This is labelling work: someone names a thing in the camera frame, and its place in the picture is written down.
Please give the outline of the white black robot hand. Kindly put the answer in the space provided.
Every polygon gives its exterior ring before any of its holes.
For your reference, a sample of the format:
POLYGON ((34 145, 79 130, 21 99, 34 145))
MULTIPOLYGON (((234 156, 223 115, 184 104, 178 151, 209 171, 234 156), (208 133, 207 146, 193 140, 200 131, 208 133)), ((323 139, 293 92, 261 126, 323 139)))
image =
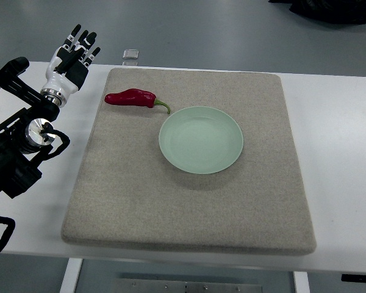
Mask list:
POLYGON ((46 84, 41 94, 59 107, 66 105, 69 97, 78 92, 88 75, 88 69, 100 48, 93 47, 96 32, 80 32, 78 24, 55 51, 46 70, 46 84))

